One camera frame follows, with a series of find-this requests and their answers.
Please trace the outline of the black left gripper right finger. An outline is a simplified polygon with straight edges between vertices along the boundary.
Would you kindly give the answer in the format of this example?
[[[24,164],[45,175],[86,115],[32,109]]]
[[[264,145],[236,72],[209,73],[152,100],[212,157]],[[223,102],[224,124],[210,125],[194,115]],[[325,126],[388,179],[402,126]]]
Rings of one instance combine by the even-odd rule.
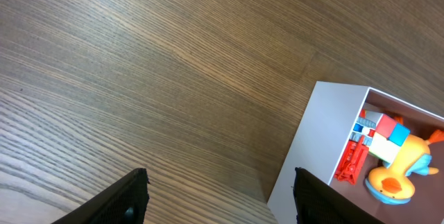
[[[383,224],[315,175],[295,168],[293,197],[298,224]]]

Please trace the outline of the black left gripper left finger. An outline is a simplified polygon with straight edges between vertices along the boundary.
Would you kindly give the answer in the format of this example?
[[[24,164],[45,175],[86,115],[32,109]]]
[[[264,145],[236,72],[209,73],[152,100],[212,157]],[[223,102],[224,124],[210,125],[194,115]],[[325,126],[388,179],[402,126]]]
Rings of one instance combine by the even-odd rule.
[[[149,183],[146,169],[134,169],[53,224],[143,224]]]

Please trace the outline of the red toy robot car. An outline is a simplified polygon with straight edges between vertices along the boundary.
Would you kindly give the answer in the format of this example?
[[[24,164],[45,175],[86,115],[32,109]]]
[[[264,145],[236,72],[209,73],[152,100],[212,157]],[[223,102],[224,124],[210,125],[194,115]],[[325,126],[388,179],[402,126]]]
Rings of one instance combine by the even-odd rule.
[[[366,115],[366,110],[359,113],[336,168],[334,177],[340,182],[355,185],[364,165],[376,128],[376,123],[367,119]]]

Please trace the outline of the blue and orange toy figure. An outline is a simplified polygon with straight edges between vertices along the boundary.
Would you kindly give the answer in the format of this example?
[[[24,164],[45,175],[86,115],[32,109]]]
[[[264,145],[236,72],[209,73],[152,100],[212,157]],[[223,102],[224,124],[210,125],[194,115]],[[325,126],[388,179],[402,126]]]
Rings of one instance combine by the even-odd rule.
[[[384,162],[372,169],[365,179],[369,192],[379,201],[388,205],[408,203],[415,193],[409,176],[433,175],[438,169],[431,167],[432,155],[429,146],[443,141],[443,131],[435,130],[429,139],[409,135],[393,162]]]

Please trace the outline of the white box with pink interior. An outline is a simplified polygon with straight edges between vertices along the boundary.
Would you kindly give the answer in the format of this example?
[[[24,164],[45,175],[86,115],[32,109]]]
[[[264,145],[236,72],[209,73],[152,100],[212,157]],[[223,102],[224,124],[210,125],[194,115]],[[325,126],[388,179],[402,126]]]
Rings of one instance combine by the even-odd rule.
[[[318,81],[290,145],[267,205],[278,223],[296,222],[291,187],[295,168],[329,184],[365,103],[442,128],[443,117],[378,89]]]

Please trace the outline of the colourful puzzle cube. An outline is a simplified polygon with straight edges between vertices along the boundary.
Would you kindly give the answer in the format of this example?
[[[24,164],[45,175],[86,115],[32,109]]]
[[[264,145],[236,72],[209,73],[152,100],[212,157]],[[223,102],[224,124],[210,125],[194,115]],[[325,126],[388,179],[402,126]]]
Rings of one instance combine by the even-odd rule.
[[[364,110],[365,119],[375,124],[369,152],[384,162],[392,163],[407,137],[410,129],[403,126],[394,118],[381,112]]]

